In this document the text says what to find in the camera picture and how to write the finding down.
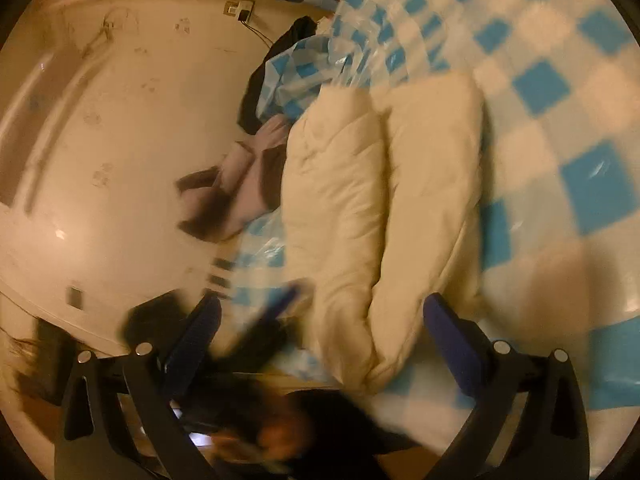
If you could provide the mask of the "cream quilted down jacket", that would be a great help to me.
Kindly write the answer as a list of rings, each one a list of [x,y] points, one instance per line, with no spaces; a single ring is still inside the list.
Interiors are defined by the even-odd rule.
[[[282,177],[285,271],[310,286],[303,346],[343,388],[382,389],[422,330],[423,300],[480,302],[480,137],[474,78],[325,84],[293,126]]]

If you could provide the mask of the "pink garment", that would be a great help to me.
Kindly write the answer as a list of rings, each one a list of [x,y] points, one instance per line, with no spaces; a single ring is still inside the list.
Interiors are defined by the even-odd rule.
[[[179,179],[183,218],[178,229],[198,240],[219,243],[276,210],[290,130],[288,118],[273,116],[256,136],[233,143],[219,165]]]

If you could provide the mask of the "black garment on bed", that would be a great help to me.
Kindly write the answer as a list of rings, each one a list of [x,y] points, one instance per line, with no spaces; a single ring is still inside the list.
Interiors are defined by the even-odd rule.
[[[236,122],[249,136],[254,136],[271,114],[269,100],[279,82],[288,57],[283,55],[299,41],[317,31],[317,22],[308,15],[296,18],[293,24],[269,47],[260,65],[250,74],[243,93]]]

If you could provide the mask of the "wall power socket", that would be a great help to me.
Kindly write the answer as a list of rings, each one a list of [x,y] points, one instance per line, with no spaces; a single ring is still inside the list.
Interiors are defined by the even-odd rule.
[[[224,15],[235,18],[241,24],[248,24],[253,15],[254,0],[227,0],[224,3]]]

